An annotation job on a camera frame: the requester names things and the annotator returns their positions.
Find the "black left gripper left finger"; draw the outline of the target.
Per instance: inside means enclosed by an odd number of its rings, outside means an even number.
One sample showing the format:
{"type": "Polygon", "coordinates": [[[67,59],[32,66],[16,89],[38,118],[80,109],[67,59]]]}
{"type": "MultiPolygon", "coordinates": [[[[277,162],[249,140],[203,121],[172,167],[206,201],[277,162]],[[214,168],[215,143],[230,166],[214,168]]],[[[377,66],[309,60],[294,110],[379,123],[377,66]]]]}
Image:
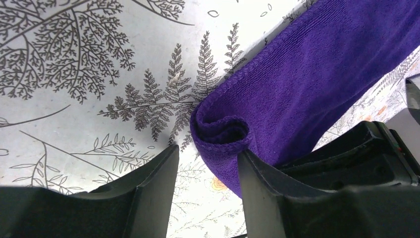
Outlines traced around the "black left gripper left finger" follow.
{"type": "Polygon", "coordinates": [[[0,189],[3,238],[164,238],[179,163],[171,145],[138,169],[90,192],[0,189]]]}

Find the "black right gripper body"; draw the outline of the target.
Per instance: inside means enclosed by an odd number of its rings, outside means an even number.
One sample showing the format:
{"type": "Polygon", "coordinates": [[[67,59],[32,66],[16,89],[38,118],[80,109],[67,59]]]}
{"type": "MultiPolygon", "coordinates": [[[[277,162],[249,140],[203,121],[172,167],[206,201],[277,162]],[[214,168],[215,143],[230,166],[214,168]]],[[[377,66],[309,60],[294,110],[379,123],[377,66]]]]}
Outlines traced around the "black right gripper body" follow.
{"type": "Polygon", "coordinates": [[[317,150],[276,168],[325,191],[420,184],[418,162],[399,134],[378,121],[362,121],[317,150]]]}

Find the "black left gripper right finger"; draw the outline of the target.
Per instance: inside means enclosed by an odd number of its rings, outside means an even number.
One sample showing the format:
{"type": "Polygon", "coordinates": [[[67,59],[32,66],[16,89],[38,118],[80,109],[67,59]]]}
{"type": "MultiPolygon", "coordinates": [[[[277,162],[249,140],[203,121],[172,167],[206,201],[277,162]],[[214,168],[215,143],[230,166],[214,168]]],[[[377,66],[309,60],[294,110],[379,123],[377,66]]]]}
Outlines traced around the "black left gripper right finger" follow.
{"type": "Polygon", "coordinates": [[[238,155],[250,238],[417,238],[420,189],[348,187],[328,193],[266,164],[251,151],[238,155]]]}

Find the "purple microfibre towel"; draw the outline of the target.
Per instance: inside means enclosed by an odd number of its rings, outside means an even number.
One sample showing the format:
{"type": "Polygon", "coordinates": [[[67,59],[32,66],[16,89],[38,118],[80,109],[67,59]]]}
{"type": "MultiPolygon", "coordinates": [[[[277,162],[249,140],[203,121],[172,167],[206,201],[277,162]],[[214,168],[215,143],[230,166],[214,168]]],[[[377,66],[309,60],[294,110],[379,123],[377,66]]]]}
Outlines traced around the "purple microfibre towel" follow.
{"type": "Polygon", "coordinates": [[[241,196],[237,156],[277,165],[321,136],[420,44],[417,0],[319,0],[194,109],[194,144],[241,196]]]}

